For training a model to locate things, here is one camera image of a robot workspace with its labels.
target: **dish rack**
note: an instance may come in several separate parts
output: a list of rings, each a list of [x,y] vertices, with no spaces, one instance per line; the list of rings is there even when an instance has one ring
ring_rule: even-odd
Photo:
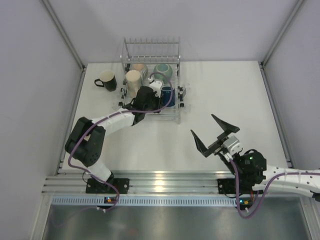
[[[171,84],[175,89],[175,105],[166,107],[160,113],[147,113],[145,118],[173,120],[179,124],[181,121],[181,108],[185,106],[184,97],[187,92],[186,87],[180,83],[180,38],[178,41],[175,38],[167,38],[166,40],[158,38],[124,38],[120,58],[124,74],[130,70],[131,64],[145,64],[147,66],[148,75],[143,81],[144,86],[149,85],[148,77],[157,64],[169,64],[172,67]],[[127,92],[127,82],[124,79],[120,88],[118,108],[131,102],[132,98]]]

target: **metal floor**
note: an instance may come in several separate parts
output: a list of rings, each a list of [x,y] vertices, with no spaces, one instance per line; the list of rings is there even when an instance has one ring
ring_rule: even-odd
[[[83,206],[51,206],[44,240],[307,240],[311,239],[299,198],[266,198],[249,220],[234,207],[119,206],[103,213]]]

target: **white table surface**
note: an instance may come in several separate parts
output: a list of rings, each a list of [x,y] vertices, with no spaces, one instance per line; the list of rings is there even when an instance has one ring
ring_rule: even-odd
[[[103,70],[115,72],[122,86],[121,63],[90,63],[87,66],[73,125],[81,117],[88,119],[114,112],[115,92],[97,87],[94,80]],[[240,128],[236,137],[244,151],[256,149],[268,164],[287,167],[286,158],[270,107],[265,85],[256,61],[182,62],[180,79],[191,91],[185,102],[191,111],[181,113],[181,123],[145,120],[121,129],[104,139],[101,158],[111,170],[122,171],[227,171],[218,156],[205,158],[197,151],[190,129],[206,146],[223,130],[211,117]],[[69,154],[63,162],[63,170]],[[72,163],[82,166],[78,160]]]

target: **mug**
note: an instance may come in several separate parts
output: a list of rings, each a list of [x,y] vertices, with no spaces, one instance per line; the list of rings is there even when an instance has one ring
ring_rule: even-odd
[[[172,78],[173,70],[169,64],[166,64],[166,63],[157,64],[154,67],[153,71],[164,74],[169,79],[169,81]],[[160,74],[154,74],[154,78],[163,81],[164,84],[168,84],[168,79]]]
[[[106,88],[110,92],[116,90],[117,80],[116,80],[115,73],[111,70],[102,71],[100,73],[99,78],[94,80],[94,84],[97,87]]]
[[[138,70],[130,70],[126,73],[125,79],[129,96],[135,98],[142,86],[141,73]]]
[[[169,102],[170,95],[171,95],[171,87],[170,86],[164,86],[161,89],[161,92],[162,92],[162,104],[164,106]],[[176,91],[173,88],[172,89],[172,99],[171,99],[171,102],[169,103],[169,105],[167,107],[172,107],[174,105],[176,105]]]
[[[138,70],[140,72],[142,82],[148,76],[148,67],[147,67],[147,65],[145,65],[143,63],[135,63],[135,64],[133,64],[131,70]]]

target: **black mug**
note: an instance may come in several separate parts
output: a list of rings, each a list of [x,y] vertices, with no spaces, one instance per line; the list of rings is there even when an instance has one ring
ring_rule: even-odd
[[[101,72],[100,77],[94,80],[94,84],[97,87],[102,87],[102,88],[104,87],[110,92],[116,90],[117,80],[116,80],[115,73],[111,70],[105,70]]]

